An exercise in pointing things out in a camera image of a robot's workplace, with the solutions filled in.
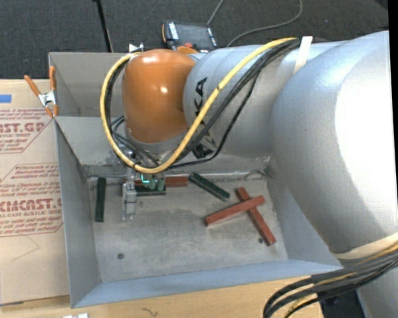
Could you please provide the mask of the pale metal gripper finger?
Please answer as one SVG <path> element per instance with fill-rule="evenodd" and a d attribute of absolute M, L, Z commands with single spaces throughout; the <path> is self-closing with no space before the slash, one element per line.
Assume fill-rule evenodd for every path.
<path fill-rule="evenodd" d="M 127 195 L 127 186 L 126 186 L 126 183 L 123 183 L 122 184 L 122 197 L 121 197 L 121 200 L 122 200 L 122 221 L 126 221 L 127 219 L 128 219 L 128 212 L 127 212 L 127 198 L 126 198 L 126 195 Z"/>
<path fill-rule="evenodd" d="M 127 212 L 128 218 L 133 218 L 136 213 L 137 191 L 133 183 L 126 185 L 126 199 L 127 199 Z"/>

